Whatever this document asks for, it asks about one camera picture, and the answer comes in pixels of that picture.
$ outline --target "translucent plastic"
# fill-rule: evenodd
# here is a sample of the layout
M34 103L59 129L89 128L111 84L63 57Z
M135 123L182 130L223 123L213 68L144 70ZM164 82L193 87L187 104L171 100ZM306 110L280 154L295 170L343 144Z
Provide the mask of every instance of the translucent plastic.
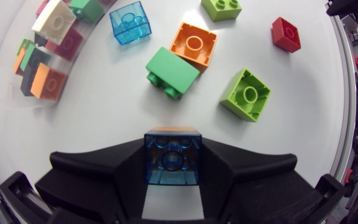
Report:
M105 13L116 1L98 1L102 4L103 12ZM17 56L20 54L20 46L23 39L28 39L34 42L35 33L31 30L36 18L35 13L41 4L45 1L5 1L0 0L0 110L8 110L11 108L36 108L43 106L52 106L57 100L51 99L37 99L34 96L24 96L21 91L21 83L23 78L16 73L23 71L19 70L16 64ZM76 22L72 26L83 37L83 41L79 44L75 52L71 51L65 54L62 49L55 48L61 55L57 55L51 50L46 49L42 44L37 44L36 47L42 52L50 55L48 67L53 70L70 74L70 70L75 62L77 55L94 29L97 22L85 23Z
M197 185L201 135L150 132L145 134L146 182Z
M112 31L121 45L152 33L140 1L110 12Z

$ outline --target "lime green brick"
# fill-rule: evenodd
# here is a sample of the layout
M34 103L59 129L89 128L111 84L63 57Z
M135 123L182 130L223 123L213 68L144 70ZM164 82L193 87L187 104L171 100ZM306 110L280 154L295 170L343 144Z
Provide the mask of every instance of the lime green brick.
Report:
M20 47L19 47L19 50L17 51L17 53L16 53L16 56L19 56L19 54L20 54L20 51L22 50L22 49L28 49L29 48L29 45L35 45L35 43L33 42L33 41L31 41L31 40L27 40L27 39L23 39L23 41L22 41L22 43L20 44Z
M40 63L44 63L45 65L48 65L49 60L50 60L49 54L39 50L33 44L30 44L24 54L22 63L20 64L20 69L24 71L25 68L29 66L31 69L36 70L38 69Z
M180 99L200 74L196 68L164 47L146 65L147 79L156 87L163 86L172 99Z
M230 81L221 104L241 119L257 122L269 95L270 89L244 68Z
M98 22L104 14L98 0L71 0L68 7L79 20L87 23Z
M236 19L241 12L238 0L201 0L212 21Z

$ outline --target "lego duplo brick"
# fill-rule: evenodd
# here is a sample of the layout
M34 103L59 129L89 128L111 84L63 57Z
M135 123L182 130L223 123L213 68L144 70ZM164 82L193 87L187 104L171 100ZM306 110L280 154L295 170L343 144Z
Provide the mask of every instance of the lego duplo brick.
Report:
M71 0L68 7L77 18L86 23L98 22L104 10L97 0Z
M13 65L13 72L16 75L23 76L24 71L20 68L20 64L22 63L23 57L25 55L25 49L22 49L19 53L19 56L17 56L15 64Z
M215 43L216 34L182 22L170 51L203 73L211 61Z
M163 86L172 99L181 98L200 74L196 68L164 47L146 65L147 79L156 87Z
M121 45L152 33L140 1L110 12L110 20L114 36Z
M23 39L22 43L20 44L19 50L16 53L16 56L19 56L20 51L22 49L28 49L30 45L35 45L33 41L28 40L28 39Z
M257 122L270 95L270 89L243 68L230 81L221 104L245 121Z
M32 30L60 45L76 16L61 0L50 0L32 26Z
M50 55L41 51L34 45L30 45L26 50L20 68L24 71L28 66L37 69L40 63L48 64Z
M22 90L24 96L33 96L33 94L31 93L31 86L32 86L32 82L34 81L36 72L37 72L36 68L32 68L30 66L27 66L25 68L23 79L22 79L22 85L20 86L20 89Z
M41 63L35 74L31 93L38 99L59 99L67 75Z
M237 0L201 0L201 4L214 22L236 19L241 12Z
M83 39L83 36L81 36L81 34L79 34L74 28L70 28L66 37L63 39L62 44L57 45L48 41L45 48L62 58L71 61Z
M273 42L287 52L293 53L301 49L298 29L285 19L279 17L273 23Z

